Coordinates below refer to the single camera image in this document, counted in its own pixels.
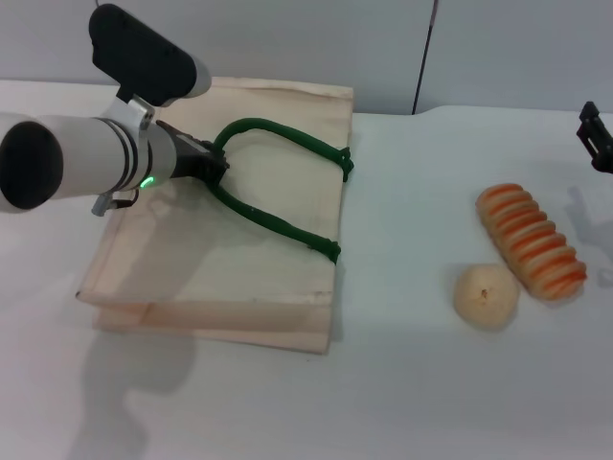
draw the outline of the toy bread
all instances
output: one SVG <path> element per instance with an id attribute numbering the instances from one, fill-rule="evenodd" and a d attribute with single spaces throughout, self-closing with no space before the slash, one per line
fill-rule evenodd
<path id="1" fill-rule="evenodd" d="M 476 206 L 494 244 L 532 296 L 560 300 L 581 288 L 587 278 L 585 264 L 521 186 L 490 187 Z"/>

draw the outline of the green indicator light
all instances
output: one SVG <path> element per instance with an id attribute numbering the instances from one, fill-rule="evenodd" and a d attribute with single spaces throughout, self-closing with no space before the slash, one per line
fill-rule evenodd
<path id="1" fill-rule="evenodd" d="M 155 177 L 149 176 L 147 179 L 141 182 L 141 189 L 144 189 L 145 187 L 148 187 L 149 185 L 153 185 L 153 182 L 155 182 Z"/>

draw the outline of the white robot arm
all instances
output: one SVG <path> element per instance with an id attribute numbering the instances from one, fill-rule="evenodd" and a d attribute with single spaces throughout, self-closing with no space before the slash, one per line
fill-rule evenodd
<path id="1" fill-rule="evenodd" d="M 140 187 L 173 177 L 221 179 L 222 151 L 163 122 L 155 107 L 205 93 L 206 67 L 115 5 L 92 14 L 94 64 L 120 84 L 99 118 L 0 113 L 0 211 L 25 212 L 51 198 L 99 196 L 92 212 L 126 207 Z M 135 191 L 134 200 L 113 199 Z"/>

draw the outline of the green rope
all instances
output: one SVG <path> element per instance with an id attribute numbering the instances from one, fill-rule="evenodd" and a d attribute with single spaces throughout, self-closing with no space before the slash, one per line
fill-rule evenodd
<path id="1" fill-rule="evenodd" d="M 231 137 L 246 132 L 250 129 L 263 129 L 273 132 L 293 142 L 294 144 L 304 147 L 305 149 L 317 153 L 329 161 L 336 163 L 343 170 L 343 181 L 347 182 L 349 173 L 353 169 L 353 162 L 351 161 L 351 153 L 349 148 L 341 150 L 335 149 L 325 142 L 315 139 L 314 137 L 309 136 L 298 129 L 279 125 L 278 123 L 264 120 L 262 118 L 245 118 L 228 125 L 216 137 L 214 141 L 215 150 L 223 151 L 223 148 Z M 268 230 L 278 233 L 279 235 L 291 238 L 297 242 L 303 242 L 308 247 L 322 253 L 336 264 L 338 256 L 341 253 L 341 247 L 338 245 L 338 242 L 320 237 L 305 230 L 301 230 L 300 228 L 294 227 L 289 222 L 286 222 L 282 218 L 277 218 L 276 216 L 265 213 L 260 209 L 243 203 L 226 192 L 218 184 L 207 184 L 207 186 L 214 197 L 244 218 L 255 222 L 257 225 L 261 225 Z"/>

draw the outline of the white tablecloth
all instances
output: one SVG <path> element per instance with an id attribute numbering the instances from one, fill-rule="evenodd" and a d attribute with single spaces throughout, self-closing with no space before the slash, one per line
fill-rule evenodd
<path id="1" fill-rule="evenodd" d="M 1 83 L 0 100 L 26 111 L 17 89 Z M 58 111 L 112 95 L 81 89 Z M 327 356 L 93 331 L 74 299 L 105 224 L 93 198 L 0 216 L 0 455 L 610 458 L 613 177 L 591 169 L 578 126 L 496 108 L 355 115 Z M 507 330 L 478 333 L 450 292 L 464 265 L 500 260 L 473 203 L 502 181 L 534 195 L 589 279 L 555 309 L 522 292 Z"/>

